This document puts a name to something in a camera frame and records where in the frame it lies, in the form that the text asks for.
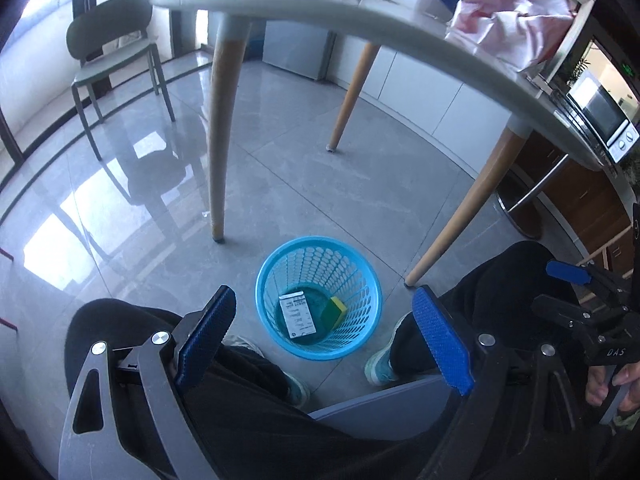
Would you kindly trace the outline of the person right hand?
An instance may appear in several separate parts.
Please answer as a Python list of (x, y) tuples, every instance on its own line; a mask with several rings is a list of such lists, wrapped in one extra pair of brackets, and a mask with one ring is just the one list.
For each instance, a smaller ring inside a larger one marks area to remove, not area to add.
[(604, 366), (592, 366), (588, 370), (585, 398), (591, 406), (601, 406), (608, 396), (608, 386), (628, 386), (629, 389), (618, 410), (622, 413), (638, 410), (640, 404), (639, 392), (640, 363), (626, 364), (612, 379), (606, 378)]

